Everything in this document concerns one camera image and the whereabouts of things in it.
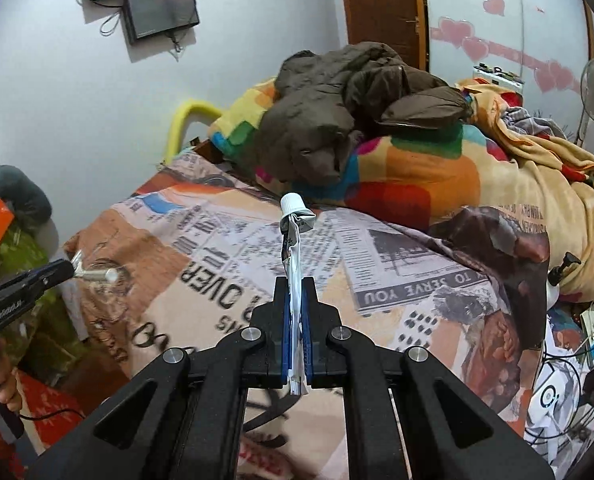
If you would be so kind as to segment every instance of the bed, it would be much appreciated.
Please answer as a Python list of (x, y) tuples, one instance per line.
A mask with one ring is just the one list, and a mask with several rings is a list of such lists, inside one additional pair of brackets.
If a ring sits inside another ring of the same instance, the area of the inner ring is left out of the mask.
[[(428, 348), (523, 434), (546, 312), (530, 294), (548, 272), (540, 220), (464, 208), (423, 234), (347, 208), (312, 208), (318, 218), (302, 238), (302, 263), (319, 300), (378, 345)], [(196, 152), (180, 154), (65, 245), (84, 251), (88, 269), (118, 269), (112, 285), (78, 283), (91, 336), (131, 377), (166, 348), (209, 348), (245, 327), (284, 274), (279, 219), (266, 189)], [(442, 240), (451, 237), (449, 248)], [(479, 253), (469, 250), (472, 237), (485, 237)], [(247, 420), (269, 409), (280, 416), (244, 435), (238, 471), (347, 475), (341, 391), (313, 391), (288, 410), (284, 396), (249, 392)], [(247, 460), (251, 449), (267, 460)]]

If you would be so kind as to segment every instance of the small monitor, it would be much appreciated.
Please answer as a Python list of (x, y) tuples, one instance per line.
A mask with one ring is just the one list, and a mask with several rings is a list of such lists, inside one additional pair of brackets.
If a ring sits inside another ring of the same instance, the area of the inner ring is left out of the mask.
[(125, 0), (123, 13), (130, 43), (199, 23), (195, 0)]

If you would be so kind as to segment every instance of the black cable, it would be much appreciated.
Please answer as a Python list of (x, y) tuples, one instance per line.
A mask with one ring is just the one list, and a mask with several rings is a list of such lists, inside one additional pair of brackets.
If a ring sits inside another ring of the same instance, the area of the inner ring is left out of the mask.
[[(186, 33), (184, 33), (184, 35), (181, 37), (181, 40), (184, 39), (185, 35), (186, 35)], [(166, 32), (166, 36), (170, 39), (170, 41), (173, 42), (173, 47), (175, 48), (175, 52), (177, 54), (180, 54), (183, 49), (179, 43), (180, 40), (178, 40), (177, 36), (175, 35), (175, 32), (173, 30), (168, 30)]]
[(280, 398), (279, 394), (277, 394), (277, 392), (274, 390), (267, 390), (266, 394), (271, 397), (271, 405), (264, 406), (262, 404), (258, 404), (256, 406), (252, 406), (258, 410), (266, 411), (260, 415), (257, 415), (255, 418), (252, 418), (248, 422), (245, 422), (242, 427), (243, 433), (256, 430), (256, 428), (259, 428), (260, 426), (263, 426), (264, 424), (267, 424), (270, 421), (279, 418), (280, 416), (283, 416), (283, 418), (288, 418), (288, 416), (285, 415), (285, 412), (291, 409), (301, 399), (301, 396), (293, 394), (286, 394)]
[(120, 5), (106, 5), (98, 2), (97, 0), (88, 0), (90, 3), (98, 5), (99, 7), (106, 7), (106, 9), (121, 9), (123, 6)]
[[(551, 358), (549, 358), (548, 360), (545, 360), (545, 361), (544, 361), (544, 363), (547, 363), (548, 361), (561, 361), (561, 362), (564, 362), (564, 363), (566, 363), (568, 366), (570, 366), (570, 368), (571, 368), (571, 369), (573, 370), (573, 372), (575, 373), (575, 377), (576, 377), (576, 378), (577, 378), (577, 380), (578, 380), (578, 391), (579, 391), (579, 393), (580, 393), (580, 395), (581, 395), (581, 378), (580, 378), (580, 374), (579, 374), (579, 373), (578, 373), (578, 371), (577, 371), (577, 368), (575, 368), (575, 367), (574, 367), (573, 363), (571, 363), (571, 362), (569, 362), (569, 361), (567, 361), (566, 359), (563, 359), (563, 358), (561, 358), (561, 357), (551, 357)], [(532, 433), (531, 431), (529, 431), (529, 430), (527, 430), (527, 429), (524, 429), (524, 431), (525, 431), (527, 434), (529, 434), (530, 436), (534, 437), (534, 438), (535, 438), (535, 440), (536, 440), (537, 438), (540, 438), (540, 439), (542, 439), (542, 440), (551, 440), (551, 439), (553, 439), (553, 438), (559, 438), (559, 437), (561, 437), (561, 436), (564, 436), (564, 435), (566, 435), (566, 434), (568, 433), (568, 431), (569, 431), (569, 430), (570, 430), (570, 428), (572, 427), (573, 421), (575, 420), (575, 417), (577, 416), (577, 414), (578, 414), (578, 411), (579, 411), (579, 410), (580, 410), (580, 406), (578, 405), (578, 406), (577, 406), (577, 408), (575, 409), (575, 412), (573, 413), (572, 417), (570, 418), (570, 422), (568, 423), (568, 425), (566, 426), (566, 428), (565, 428), (565, 429), (564, 429), (564, 430), (563, 430), (561, 433), (559, 433), (559, 434), (557, 434), (557, 435), (552, 435), (552, 436), (539, 436), (539, 435), (536, 435), (535, 433)]]
[[(581, 352), (577, 352), (575, 354), (565, 355), (564, 357), (565, 358), (578, 357), (578, 356), (581, 356), (581, 355), (586, 355), (586, 354), (590, 353), (593, 350), (594, 350), (594, 345), (591, 346), (590, 348), (586, 349), (586, 350), (583, 350)], [(544, 355), (545, 356), (548, 356), (548, 357), (560, 357), (560, 356), (557, 356), (557, 355), (549, 354), (548, 352), (544, 352)]]
[[(549, 440), (549, 439), (551, 439), (551, 438), (559, 438), (559, 437), (561, 437), (561, 436), (564, 436), (566, 433), (568, 433), (568, 431), (570, 431), (570, 428), (572, 428), (572, 427), (573, 427), (572, 423), (573, 423), (573, 421), (575, 420), (575, 417), (576, 417), (576, 415), (577, 415), (578, 411), (580, 410), (580, 408), (581, 408), (581, 406), (578, 406), (578, 408), (575, 410), (575, 413), (573, 414), (573, 417), (572, 417), (572, 419), (570, 420), (570, 424), (568, 425), (568, 428), (567, 428), (566, 430), (564, 430), (564, 431), (563, 431), (561, 434), (559, 434), (559, 435), (555, 435), (555, 436), (536, 436), (536, 435), (534, 435), (533, 433), (531, 433), (530, 431), (528, 431), (528, 430), (524, 430), (524, 431), (525, 431), (526, 433), (528, 433), (529, 435), (531, 435), (531, 436), (535, 436), (535, 440), (533, 440), (533, 443), (531, 444), (531, 446), (534, 446), (534, 445), (535, 445), (535, 443), (537, 442), (537, 440), (538, 440), (538, 439), (542, 439), (542, 440)], [(582, 418), (582, 419), (580, 419), (580, 420), (579, 420), (579, 421), (578, 421), (578, 422), (577, 422), (577, 423), (574, 425), (574, 427), (575, 427), (575, 428), (586, 428), (586, 427), (587, 427), (587, 426), (588, 426), (588, 425), (589, 425), (589, 424), (590, 424), (590, 423), (591, 423), (593, 420), (594, 420), (594, 408), (593, 408), (592, 410), (590, 410), (590, 411), (589, 411), (589, 412), (588, 412), (586, 415), (584, 415), (584, 416), (583, 416), (583, 418)], [(565, 442), (565, 443), (562, 445), (562, 449), (563, 449), (563, 448), (564, 448), (564, 447), (565, 447), (567, 444), (569, 444), (569, 442), (568, 442), (568, 441), (566, 441), (566, 442)]]
[(72, 408), (64, 408), (63, 410), (57, 410), (56, 412), (48, 413), (48, 415), (42, 415), (42, 416), (26, 416), (26, 415), (20, 414), (19, 418), (22, 418), (23, 420), (32, 420), (32, 421), (46, 420), (47, 418), (51, 418), (55, 415), (61, 415), (61, 413), (74, 413), (75, 415), (78, 415), (81, 419), (86, 418), (84, 415), (79, 413), (77, 410), (73, 410)]
[(542, 437), (542, 433), (544, 432), (546, 428), (541, 428), (539, 435), (537, 435), (533, 441), (529, 444), (530, 447), (533, 447), (535, 444), (537, 444), (537, 441)]

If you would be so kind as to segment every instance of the red cloth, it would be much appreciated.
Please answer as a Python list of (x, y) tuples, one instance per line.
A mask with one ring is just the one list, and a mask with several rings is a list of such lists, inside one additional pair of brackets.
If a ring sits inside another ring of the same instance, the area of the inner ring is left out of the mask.
[(522, 106), (524, 98), (517, 92), (504, 92), (501, 98), (508, 103), (508, 106)]
[[(24, 410), (24, 413), (27, 414), (29, 412), (30, 416), (48, 415), (63, 408), (71, 408), (77, 412), (81, 411), (74, 397), (49, 388), (22, 371), (17, 372), (17, 389), (23, 394), (25, 399), (24, 408), (27, 411)], [(26, 431), (28, 431), (34, 425), (41, 442), (35, 442), (33, 439), (31, 441), (36, 452), (41, 454), (66, 433), (75, 428), (80, 420), (74, 413), (63, 413), (47, 418), (46, 420), (24, 420), (24, 426), (26, 427)], [(24, 466), (19, 462), (19, 459), (14, 453), (13, 446), (6, 444), (1, 438), (1, 435), (0, 458), (8, 461), (10, 471), (17, 478), (21, 479), (24, 477)]]
[(565, 164), (562, 164), (562, 174), (569, 182), (586, 182), (586, 175), (573, 168), (569, 168)]

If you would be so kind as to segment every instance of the plastic bottle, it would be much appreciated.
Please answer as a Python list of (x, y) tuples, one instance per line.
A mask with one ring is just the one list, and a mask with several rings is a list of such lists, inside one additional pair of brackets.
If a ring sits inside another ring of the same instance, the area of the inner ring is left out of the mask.
[(553, 267), (546, 279), (546, 310), (551, 308), (560, 296), (560, 281), (564, 277), (564, 270), (572, 264), (580, 264), (580, 259), (571, 253), (564, 254), (564, 261), (559, 267)]

